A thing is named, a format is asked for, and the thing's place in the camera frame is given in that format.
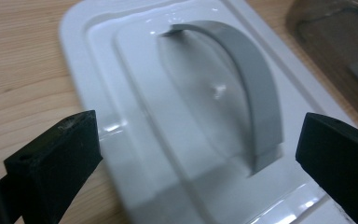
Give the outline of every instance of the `brown object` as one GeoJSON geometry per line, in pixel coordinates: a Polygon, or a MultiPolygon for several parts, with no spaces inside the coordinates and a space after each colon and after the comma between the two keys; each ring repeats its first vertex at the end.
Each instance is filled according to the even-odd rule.
{"type": "Polygon", "coordinates": [[[358,112],[358,1],[297,0],[286,26],[358,112]]]}

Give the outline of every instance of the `wooden table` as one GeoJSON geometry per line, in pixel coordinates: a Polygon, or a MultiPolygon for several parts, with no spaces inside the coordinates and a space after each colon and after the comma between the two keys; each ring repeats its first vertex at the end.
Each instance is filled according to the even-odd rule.
{"type": "MultiPolygon", "coordinates": [[[[82,111],[58,39],[63,13],[78,0],[0,1],[0,178],[2,161],[60,119],[82,111]]],[[[293,0],[249,0],[358,124],[358,114],[298,47],[284,27],[293,0]]],[[[62,223],[127,223],[103,164],[62,223]]]]}

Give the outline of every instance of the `black clamp jaw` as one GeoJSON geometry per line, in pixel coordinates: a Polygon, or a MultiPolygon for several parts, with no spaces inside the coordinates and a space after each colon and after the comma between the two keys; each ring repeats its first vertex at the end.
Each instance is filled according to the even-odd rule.
{"type": "Polygon", "coordinates": [[[5,159],[0,224],[58,223],[101,160],[95,111],[61,120],[5,159]]]}
{"type": "Polygon", "coordinates": [[[340,120],[309,113],[296,160],[358,223],[358,130],[340,120]]]}

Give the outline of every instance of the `curved plastic piece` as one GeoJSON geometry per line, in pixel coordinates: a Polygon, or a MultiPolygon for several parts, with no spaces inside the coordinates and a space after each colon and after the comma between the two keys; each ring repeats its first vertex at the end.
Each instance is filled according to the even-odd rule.
{"type": "Polygon", "coordinates": [[[282,141],[281,110],[267,62],[252,40],[225,23],[191,21],[174,24],[166,35],[184,30],[200,32],[216,41],[236,65],[250,107],[253,171],[262,170],[279,158],[278,145],[282,141]]]}

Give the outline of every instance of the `white plastic tray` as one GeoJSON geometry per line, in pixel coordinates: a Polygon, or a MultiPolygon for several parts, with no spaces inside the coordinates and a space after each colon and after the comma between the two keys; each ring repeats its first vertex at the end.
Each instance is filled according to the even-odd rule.
{"type": "Polygon", "coordinates": [[[307,112],[352,124],[243,1],[83,1],[61,25],[104,161],[134,223],[290,223],[325,194],[295,161],[307,112]],[[251,115],[227,54],[172,24],[220,21],[259,48],[277,87],[282,157],[252,175],[251,115]]]}

